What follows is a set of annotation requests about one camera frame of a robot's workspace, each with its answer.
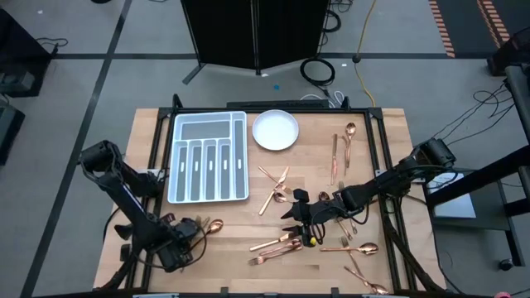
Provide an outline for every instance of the wooden tabletop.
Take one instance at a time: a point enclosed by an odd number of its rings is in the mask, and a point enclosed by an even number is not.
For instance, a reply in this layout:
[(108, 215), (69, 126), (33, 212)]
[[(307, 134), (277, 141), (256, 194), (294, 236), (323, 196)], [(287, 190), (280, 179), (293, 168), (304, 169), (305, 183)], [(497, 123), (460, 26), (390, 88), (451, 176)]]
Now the wooden tabletop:
[[(407, 121), (402, 109), (384, 109), (384, 123), (388, 143), (394, 164), (408, 156), (412, 149)], [(157, 109), (138, 109), (129, 138), (126, 162), (133, 168), (146, 169), (151, 150), (152, 137), (156, 124)], [(286, 185), (307, 190), (311, 202), (317, 200), (320, 191), (331, 193), (337, 189), (330, 185), (331, 136), (333, 133), (344, 134), (345, 124), (354, 122), (357, 133), (352, 142), (351, 165), (344, 176), (345, 143), (339, 140), (338, 162), (339, 177), (346, 185), (363, 184), (373, 179), (373, 168), (369, 145), (362, 115), (355, 114), (293, 114), (300, 127), (299, 137), (294, 146), (285, 151), (273, 152), (262, 149), (253, 139), (252, 123), (256, 114), (248, 114), (248, 179), (249, 197), (245, 201), (208, 203), (208, 204), (169, 204), (164, 197), (161, 215), (174, 213), (177, 219), (189, 217), (222, 219), (223, 229), (208, 237), (208, 247), (204, 257), (184, 272), (165, 273), (153, 269), (149, 291), (153, 292), (219, 292), (220, 287), (228, 286), (230, 292), (262, 293), (330, 293), (331, 287), (339, 287), (340, 293), (369, 293), (363, 283), (348, 273), (343, 265), (351, 266), (346, 252), (320, 252), (318, 248), (303, 248), (283, 257), (272, 259), (260, 266), (251, 267), (247, 260), (258, 254), (248, 249), (259, 243), (273, 240), (285, 232), (282, 228), (296, 224), (292, 219), (280, 219), (289, 209), (289, 204), (272, 202), (263, 216), (258, 211), (275, 183), (267, 178), (258, 166), (263, 166), (274, 176), (281, 175), (286, 166), (291, 170)], [(377, 123), (372, 122), (374, 131)], [(378, 133), (375, 133), (378, 145), (378, 156), (381, 168), (384, 169), (383, 153)], [(160, 149), (163, 148), (162, 134)], [(423, 199), (420, 186), (414, 185), (411, 195)], [(378, 203), (370, 207), (369, 220), (358, 226), (359, 233), (350, 243), (359, 246), (366, 242), (379, 245), (379, 252), (373, 256), (356, 253), (356, 260), (366, 278), (374, 283), (392, 290), (388, 257), (383, 238)], [(402, 212), (406, 225), (408, 243), (412, 254), (417, 258), (425, 271), (440, 286), (445, 287), (445, 280), (438, 267), (433, 233), (429, 214), (424, 204), (404, 199)], [(356, 216), (363, 219), (365, 212)], [(109, 227), (125, 224), (127, 220), (118, 213)], [(340, 236), (343, 232), (337, 223), (326, 224), (326, 236), (322, 247), (340, 247)], [(117, 271), (119, 248), (125, 243), (113, 231), (108, 229), (106, 241), (99, 261), (99, 269), (94, 286), (102, 286)], [(199, 245), (194, 254), (202, 249)], [(402, 288), (407, 288), (401, 254), (397, 249), (398, 268)], [(136, 285), (142, 275), (142, 264), (137, 266)]]

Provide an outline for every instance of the white plate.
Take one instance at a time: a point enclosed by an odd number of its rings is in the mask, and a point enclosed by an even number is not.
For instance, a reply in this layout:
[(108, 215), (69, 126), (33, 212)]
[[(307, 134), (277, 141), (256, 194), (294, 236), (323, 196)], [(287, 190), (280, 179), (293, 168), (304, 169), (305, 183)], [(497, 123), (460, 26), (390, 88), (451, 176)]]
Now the white plate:
[(287, 112), (270, 110), (259, 114), (252, 125), (254, 140), (268, 150), (283, 150), (298, 138), (298, 122)]

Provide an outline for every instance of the yellow cable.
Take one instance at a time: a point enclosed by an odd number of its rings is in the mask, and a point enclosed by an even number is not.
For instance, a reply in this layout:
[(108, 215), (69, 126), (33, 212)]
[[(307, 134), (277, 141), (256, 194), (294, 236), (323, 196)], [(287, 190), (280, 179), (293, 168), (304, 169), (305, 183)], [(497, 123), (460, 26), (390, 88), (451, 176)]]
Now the yellow cable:
[[(368, 14), (366, 15), (366, 19), (364, 19), (364, 25), (363, 25), (363, 32), (361, 33), (361, 38), (359, 40), (359, 46), (357, 47), (357, 57), (359, 57), (359, 53), (361, 51), (361, 46), (363, 45), (363, 39), (364, 39), (364, 32), (366, 31), (366, 26), (368, 25), (368, 20), (370, 19), (370, 15), (372, 15), (373, 8), (375, 7), (375, 3), (378, 0), (373, 0), (372, 6), (370, 7), (370, 10), (368, 11)], [(361, 77), (361, 74), (357, 70), (357, 63), (354, 63), (355, 73), (357, 74), (357, 77), (359, 78), (359, 81), (361, 82), (361, 86), (363, 86), (363, 90), (368, 95), (370, 100), (372, 101), (372, 106), (375, 107), (375, 99), (373, 99), (372, 94), (366, 89), (366, 86), (364, 85), (363, 78)]]

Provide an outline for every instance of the wooden table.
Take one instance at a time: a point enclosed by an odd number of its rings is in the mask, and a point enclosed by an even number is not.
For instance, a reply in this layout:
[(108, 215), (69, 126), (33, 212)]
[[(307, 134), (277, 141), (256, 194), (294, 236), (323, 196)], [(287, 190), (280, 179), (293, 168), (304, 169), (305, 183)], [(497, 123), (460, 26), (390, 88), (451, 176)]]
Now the wooden table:
[[(394, 163), (410, 154), (412, 149), (407, 121), (402, 109), (384, 109), (384, 123), (388, 143)], [(316, 201), (317, 194), (324, 190), (328, 193), (336, 190), (330, 186), (331, 135), (343, 134), (345, 124), (354, 122), (358, 129), (354, 136), (351, 153), (351, 166), (344, 177), (345, 143), (339, 140), (338, 162), (339, 178), (346, 185), (364, 183), (373, 179), (373, 168), (370, 159), (366, 127), (362, 115), (356, 114), (294, 114), (300, 127), (300, 134), (291, 148), (272, 152), (262, 149), (252, 137), (252, 123), (256, 114), (248, 114), (248, 177), (249, 197), (245, 201), (212, 204), (168, 204), (164, 197), (161, 215), (172, 212), (177, 219), (189, 217), (222, 219), (224, 228), (217, 234), (208, 237), (208, 248), (200, 262), (188, 267), (184, 272), (165, 273), (153, 269), (149, 291), (152, 292), (219, 292), (220, 287), (228, 286), (229, 291), (245, 293), (281, 292), (281, 293), (330, 293), (331, 287), (339, 287), (340, 293), (369, 293), (363, 283), (348, 273), (343, 265), (351, 266), (346, 252), (319, 252), (318, 248), (304, 248), (301, 252), (273, 259), (261, 266), (251, 267), (247, 260), (257, 253), (248, 248), (270, 241), (283, 235), (282, 228), (295, 224), (293, 220), (282, 220), (290, 205), (272, 202), (263, 216), (258, 211), (263, 205), (274, 182), (267, 178), (258, 166), (263, 166), (278, 177), (286, 166), (291, 170), (286, 184), (292, 189), (302, 188), (310, 193), (311, 201)], [(129, 138), (126, 162), (135, 169), (146, 169), (155, 130), (157, 109), (138, 109)], [(377, 123), (373, 121), (374, 131)], [(378, 144), (379, 163), (382, 168), (383, 153)], [(412, 187), (411, 194), (423, 198), (420, 186)], [(412, 254), (417, 258), (425, 271), (440, 286), (445, 287), (445, 280), (438, 267), (431, 221), (426, 206), (416, 201), (404, 199), (402, 212), (407, 229), (408, 243)], [(357, 262), (363, 274), (371, 281), (389, 290), (392, 289), (388, 271), (388, 257), (383, 238), (378, 203), (370, 207), (369, 221), (358, 226), (354, 246), (366, 242), (379, 245), (380, 251), (373, 256), (356, 253)], [(357, 216), (364, 218), (364, 212)], [(118, 213), (109, 227), (125, 224), (127, 220)], [(99, 269), (94, 286), (103, 285), (119, 268), (120, 246), (125, 243), (113, 231), (108, 229), (99, 261)], [(343, 233), (334, 222), (326, 224), (325, 247), (340, 247), (340, 236)], [(198, 255), (201, 245), (195, 249)], [(401, 254), (396, 255), (401, 277), (402, 288), (407, 288)], [(140, 285), (143, 266), (138, 264), (135, 285)]]

